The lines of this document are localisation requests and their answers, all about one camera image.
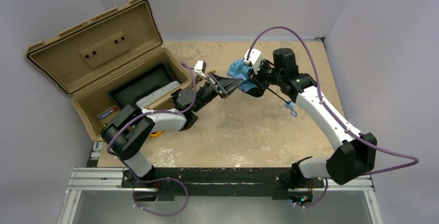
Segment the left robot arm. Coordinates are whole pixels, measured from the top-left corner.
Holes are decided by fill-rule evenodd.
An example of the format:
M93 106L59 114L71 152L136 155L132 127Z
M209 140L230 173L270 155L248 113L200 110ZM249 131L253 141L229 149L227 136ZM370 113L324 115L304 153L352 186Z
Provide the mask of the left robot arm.
M174 108L169 110L141 109L134 103L122 111L101 131L110 153L142 181L156 178L155 168L140 151L149 134L157 131L183 131L198 120L196 112L217 96L225 99L243 82L245 77L222 77L210 72L200 88L187 87L172 95Z

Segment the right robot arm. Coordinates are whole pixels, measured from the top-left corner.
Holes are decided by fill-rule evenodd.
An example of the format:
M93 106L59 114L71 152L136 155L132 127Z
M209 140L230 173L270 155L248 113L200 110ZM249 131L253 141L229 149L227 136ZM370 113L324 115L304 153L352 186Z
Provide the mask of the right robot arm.
M243 62L250 68L249 80L263 90L270 85L278 86L294 106L312 118L334 150L329 158L307 157L293 163L290 180L297 184L325 177L344 185L371 172L375 166L376 137L350 124L323 96L312 76L299 72L292 49L274 50L273 60L266 60L257 49L247 50Z

